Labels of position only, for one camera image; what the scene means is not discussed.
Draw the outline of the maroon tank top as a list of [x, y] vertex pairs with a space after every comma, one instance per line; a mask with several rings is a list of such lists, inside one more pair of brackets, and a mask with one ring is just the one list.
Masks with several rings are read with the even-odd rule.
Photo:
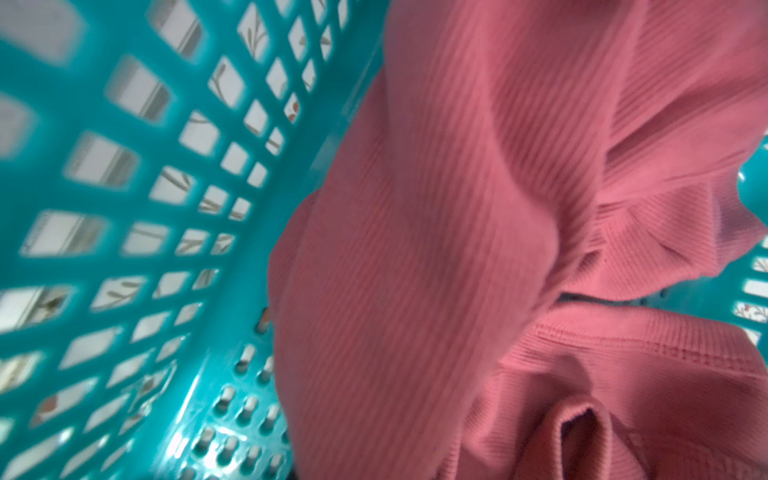
[[763, 1], [394, 1], [269, 260], [301, 479], [763, 479], [767, 368], [643, 307], [765, 225]]

